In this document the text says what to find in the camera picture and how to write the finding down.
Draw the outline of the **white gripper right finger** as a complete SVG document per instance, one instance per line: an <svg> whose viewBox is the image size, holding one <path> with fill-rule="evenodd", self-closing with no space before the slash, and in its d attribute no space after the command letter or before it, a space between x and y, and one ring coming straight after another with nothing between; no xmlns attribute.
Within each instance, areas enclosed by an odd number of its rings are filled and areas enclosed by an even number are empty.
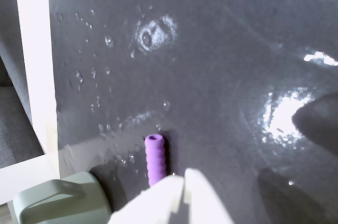
<svg viewBox="0 0 338 224"><path fill-rule="evenodd" d="M234 223L208 178L198 169L187 168L182 194L177 203L175 223Z"/></svg>

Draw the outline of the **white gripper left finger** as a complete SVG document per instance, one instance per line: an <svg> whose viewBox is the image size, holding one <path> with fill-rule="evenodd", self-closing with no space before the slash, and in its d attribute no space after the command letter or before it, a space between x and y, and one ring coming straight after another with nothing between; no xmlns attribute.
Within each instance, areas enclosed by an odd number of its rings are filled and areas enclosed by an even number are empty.
<svg viewBox="0 0 338 224"><path fill-rule="evenodd" d="M167 176L115 211L108 222L169 223L171 214L180 208L183 188L183 177Z"/></svg>

